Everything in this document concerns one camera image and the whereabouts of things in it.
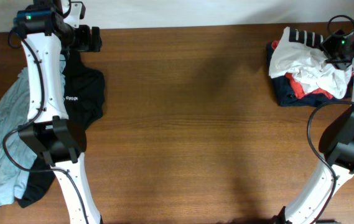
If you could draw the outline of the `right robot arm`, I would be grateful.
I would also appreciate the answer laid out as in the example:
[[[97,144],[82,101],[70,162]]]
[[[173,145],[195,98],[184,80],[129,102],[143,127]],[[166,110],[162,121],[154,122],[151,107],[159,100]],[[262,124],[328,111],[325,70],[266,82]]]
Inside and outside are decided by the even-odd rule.
[[[269,76],[280,105],[293,83],[300,88],[292,94],[295,105],[306,105],[310,95],[347,105],[312,147],[319,163],[303,191],[273,223],[318,223],[336,191],[354,176],[354,20],[352,25],[350,32],[328,37],[286,27],[279,43],[268,47]]]

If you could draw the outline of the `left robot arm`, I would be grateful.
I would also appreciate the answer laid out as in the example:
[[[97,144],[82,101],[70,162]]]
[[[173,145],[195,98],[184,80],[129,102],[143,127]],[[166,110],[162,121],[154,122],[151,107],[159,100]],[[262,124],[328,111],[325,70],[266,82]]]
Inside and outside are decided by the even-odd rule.
[[[26,124],[6,136],[19,138],[55,174],[70,223],[102,223],[85,172],[85,130],[68,117],[60,79],[64,50],[98,52],[98,27],[81,25],[81,1],[34,1],[14,18],[12,32],[21,40],[27,60],[29,110]]]

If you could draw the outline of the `white t-shirt black print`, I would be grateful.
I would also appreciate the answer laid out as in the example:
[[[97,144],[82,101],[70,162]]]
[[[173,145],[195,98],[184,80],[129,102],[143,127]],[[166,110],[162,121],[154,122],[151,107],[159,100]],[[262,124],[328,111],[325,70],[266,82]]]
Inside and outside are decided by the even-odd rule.
[[[269,76],[286,78],[298,99],[311,94],[342,99],[352,77],[352,66],[339,70],[327,63],[325,54],[317,48],[323,39],[314,32],[286,27],[273,45]]]

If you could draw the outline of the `red folded shirt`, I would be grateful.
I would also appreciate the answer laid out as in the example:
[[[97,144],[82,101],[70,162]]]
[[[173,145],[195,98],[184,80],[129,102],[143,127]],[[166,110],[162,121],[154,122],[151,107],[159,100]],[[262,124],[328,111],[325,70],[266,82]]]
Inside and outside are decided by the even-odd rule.
[[[321,88],[317,82],[324,68],[326,57],[319,49],[308,47],[300,42],[281,38],[271,44],[273,54],[269,66],[271,78],[287,78],[296,98],[311,94],[323,95],[332,99],[333,95]]]

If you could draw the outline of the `navy folded garment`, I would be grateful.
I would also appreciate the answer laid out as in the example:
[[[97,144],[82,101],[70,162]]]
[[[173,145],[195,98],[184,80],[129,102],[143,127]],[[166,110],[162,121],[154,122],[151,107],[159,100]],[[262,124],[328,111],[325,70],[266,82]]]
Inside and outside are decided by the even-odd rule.
[[[271,44],[272,43],[270,43],[266,46],[268,69],[270,66],[271,56],[274,52],[273,49],[271,48]],[[313,106],[313,107],[317,107],[318,105],[325,103],[327,101],[338,100],[336,98],[332,98],[330,100],[322,95],[315,95],[315,94],[311,94],[309,96],[305,96],[301,99],[298,99],[293,95],[292,88],[287,84],[286,78],[281,78],[281,77],[274,78],[274,79],[271,78],[271,82],[272,82],[272,85],[274,88],[277,102],[280,106]],[[347,88],[347,93],[343,98],[349,98],[349,97],[351,97],[351,93]]]

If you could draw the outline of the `black t-shirt white logo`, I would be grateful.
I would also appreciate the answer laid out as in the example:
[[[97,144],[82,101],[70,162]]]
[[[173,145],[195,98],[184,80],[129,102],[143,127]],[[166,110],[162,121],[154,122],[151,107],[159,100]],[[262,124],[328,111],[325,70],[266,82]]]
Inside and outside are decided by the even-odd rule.
[[[101,71],[86,67],[80,52],[71,51],[62,72],[65,76],[64,105],[69,119],[84,129],[103,116],[105,79]],[[39,201],[49,190],[53,172],[30,173],[27,188],[17,202],[26,208]]]

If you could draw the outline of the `light blue-grey shirt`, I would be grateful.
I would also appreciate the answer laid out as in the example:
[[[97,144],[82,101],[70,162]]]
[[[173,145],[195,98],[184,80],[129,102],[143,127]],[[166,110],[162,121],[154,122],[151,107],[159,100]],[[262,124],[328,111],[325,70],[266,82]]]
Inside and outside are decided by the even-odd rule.
[[[29,108],[29,78],[25,67],[0,100],[0,207],[17,202],[26,208],[39,201],[54,182],[54,173],[29,173],[7,158],[2,147],[4,136],[26,123]]]

